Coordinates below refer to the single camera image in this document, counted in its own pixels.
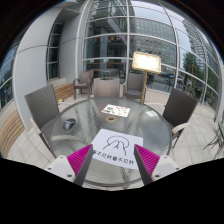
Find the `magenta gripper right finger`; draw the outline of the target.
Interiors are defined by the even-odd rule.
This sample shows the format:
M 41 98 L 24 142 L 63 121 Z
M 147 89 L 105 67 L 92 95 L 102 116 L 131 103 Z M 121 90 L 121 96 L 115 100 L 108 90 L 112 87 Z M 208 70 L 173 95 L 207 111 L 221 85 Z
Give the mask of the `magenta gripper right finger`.
M 144 185 L 148 185 L 180 169 L 168 156 L 159 156 L 137 144 L 134 145 L 134 156 Z

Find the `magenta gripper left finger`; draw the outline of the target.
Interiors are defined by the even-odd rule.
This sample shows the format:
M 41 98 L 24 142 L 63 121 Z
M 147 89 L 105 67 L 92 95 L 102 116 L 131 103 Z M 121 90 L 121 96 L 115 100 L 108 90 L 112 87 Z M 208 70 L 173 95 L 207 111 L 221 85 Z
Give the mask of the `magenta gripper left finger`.
M 93 145 L 85 146 L 69 156 L 58 156 L 47 171 L 82 186 L 93 156 Z

